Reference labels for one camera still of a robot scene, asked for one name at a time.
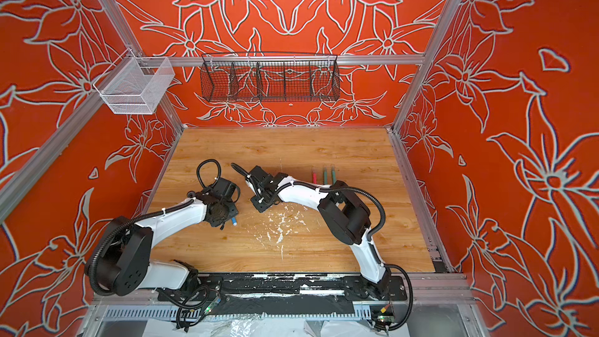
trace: black wire mesh basket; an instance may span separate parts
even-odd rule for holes
[[[336,101],[337,56],[283,52],[202,55],[207,101]]]

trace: wooden table surface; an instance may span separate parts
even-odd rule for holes
[[[272,175],[284,172],[311,182],[314,166],[322,183],[323,166],[334,164],[337,179],[383,204],[387,220],[373,236],[383,260],[408,272],[434,272],[385,129],[186,129],[149,211],[200,191],[195,169],[210,158],[221,163],[222,177],[241,188],[238,225],[229,221],[224,230],[206,222],[190,226],[157,245],[152,258],[183,260],[200,272],[359,272],[349,246],[334,238],[318,211],[281,203],[259,213],[243,176],[231,168],[233,162],[249,172],[259,165]],[[205,183],[215,176],[214,164],[202,169]],[[375,226],[378,210],[363,200]]]

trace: plastic sheet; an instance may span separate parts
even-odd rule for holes
[[[375,333],[369,327],[357,321],[325,321],[320,330],[320,337],[374,337],[386,336],[384,332]],[[408,326],[389,332],[389,337],[410,337]]]
[[[143,337],[262,337],[308,336],[301,318],[248,318],[228,321],[203,321],[185,333],[170,321],[149,319]]]

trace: orange floral wallpaper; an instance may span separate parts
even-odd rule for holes
[[[494,336],[597,336],[594,0],[462,0],[401,139]]]
[[[143,212],[175,138],[161,108],[100,108],[0,225],[0,336],[77,333],[85,260],[110,220]]]
[[[0,188],[124,51],[97,0],[0,0]]]
[[[0,188],[124,51],[97,0],[0,0]],[[0,336],[75,335],[101,229],[141,213],[175,132],[103,106],[0,224]]]
[[[423,53],[445,0],[116,0],[146,55],[292,51]],[[178,68],[168,96],[189,126],[385,125],[415,66],[342,68],[341,100],[209,103],[197,68]]]

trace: cable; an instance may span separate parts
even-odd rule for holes
[[[199,181],[199,184],[202,185],[202,188],[206,188],[206,185],[204,185],[204,183],[202,182],[202,177],[199,176],[199,170],[202,169],[202,167],[208,163],[216,164],[216,168],[218,169],[218,175],[214,179],[214,182],[210,184],[210,186],[214,185],[216,183],[216,181],[218,181],[219,178],[221,178],[221,165],[219,164],[219,162],[216,159],[208,159],[208,160],[205,160],[205,161],[199,163],[198,168],[196,168],[196,170],[195,170],[195,175],[198,176],[198,181]]]
[[[233,203],[237,203],[237,201],[239,200],[239,197],[241,196],[241,189],[239,188],[239,186],[235,185],[235,189],[237,190],[237,199],[235,199],[233,201]]]
[[[166,209],[164,209],[164,211],[156,211],[156,212],[152,212],[152,213],[146,213],[145,215],[140,215],[138,217],[131,219],[130,221],[124,222],[120,226],[116,227],[116,229],[114,229],[112,232],[110,232],[110,234],[108,236],[106,236],[106,238],[98,245],[98,249],[93,253],[92,257],[89,259],[90,260],[89,273],[88,273],[89,274],[89,285],[92,288],[92,290],[94,291],[94,293],[96,293],[97,295],[100,295],[100,296],[111,296],[114,294],[113,291],[101,288],[100,284],[98,283],[98,262],[100,261],[100,256],[102,255],[103,251],[112,243],[113,239],[117,235],[119,235],[122,232],[124,232],[125,230],[131,228],[138,221],[146,220],[147,218],[151,218],[151,217],[162,216],[164,213],[172,213],[172,212],[178,211],[181,208],[190,206],[194,201],[195,201],[195,198],[191,198],[190,200],[188,200],[185,203],[166,208]]]
[[[166,292],[165,289],[163,289],[163,288],[157,288],[156,290],[158,291],[158,293],[160,293],[161,295],[165,296],[170,303],[172,303],[172,304],[174,304],[174,305],[176,305],[178,307],[177,313],[175,315],[175,322],[177,324],[177,328],[178,329],[184,329],[185,332],[187,332],[187,330],[190,327],[198,325],[204,318],[206,318],[207,314],[204,313],[196,321],[188,322],[188,321],[183,321],[182,320],[182,317],[184,317],[183,313],[184,312],[187,313],[187,312],[190,312],[192,310],[201,310],[202,307],[204,306],[204,304],[206,303],[206,301],[208,300],[208,296],[210,295],[210,291],[215,291],[217,297],[221,296],[221,293],[218,290],[216,290],[216,289],[210,289],[210,288],[208,288],[207,285],[200,285],[193,292],[191,292],[191,294],[188,295],[183,300],[183,302],[179,302],[178,300],[172,298]],[[198,301],[198,303],[196,303],[194,305],[188,305],[187,302],[189,302],[190,300],[192,300],[202,290],[204,291],[204,297],[202,298],[202,300]]]
[[[341,186],[341,187],[323,188],[323,187],[319,187],[319,186],[313,185],[311,183],[305,183],[303,181],[294,181],[293,185],[299,185],[299,186],[308,187],[308,188],[310,188],[312,190],[319,189],[319,191],[322,192],[322,193],[334,193],[336,191],[353,191],[355,193],[362,194],[366,198],[370,199],[372,201],[372,203],[378,209],[378,213],[380,214],[380,221],[366,235],[366,238],[367,238],[367,240],[369,242],[372,240],[373,234],[375,234],[376,232],[378,232],[385,225],[385,220],[386,220],[385,209],[383,208],[383,205],[378,201],[378,199],[375,198],[368,191],[365,191],[365,190],[362,190],[360,188],[353,187],[353,186]],[[277,190],[274,191],[272,197],[270,197],[270,199],[269,199],[269,201],[267,203],[270,203],[273,200],[273,198],[275,198],[283,189],[288,188],[289,186],[292,186],[292,184],[291,183],[286,183],[286,184],[280,186]]]
[[[231,163],[231,168],[233,168],[238,174],[242,175],[245,180],[249,180],[251,183],[251,186],[254,189],[254,193],[259,198],[262,197],[262,192],[260,191],[260,186],[258,185],[260,181],[258,180],[258,178],[256,178],[256,176],[250,174],[248,171],[246,171],[239,164],[236,164],[236,163]]]
[[[414,291],[412,290],[412,282],[410,281],[410,277],[402,267],[394,264],[385,264],[385,267],[398,269],[401,272],[401,274],[404,275],[404,277],[406,278],[406,282],[408,284],[408,291],[410,292],[410,296],[408,298],[408,309],[406,310],[404,318],[399,323],[389,326],[389,330],[396,330],[401,328],[404,324],[406,324],[408,318],[410,317],[410,314],[412,313],[412,307],[414,306]],[[374,328],[377,330],[386,330],[386,326],[382,323],[379,323],[378,321],[374,322]]]

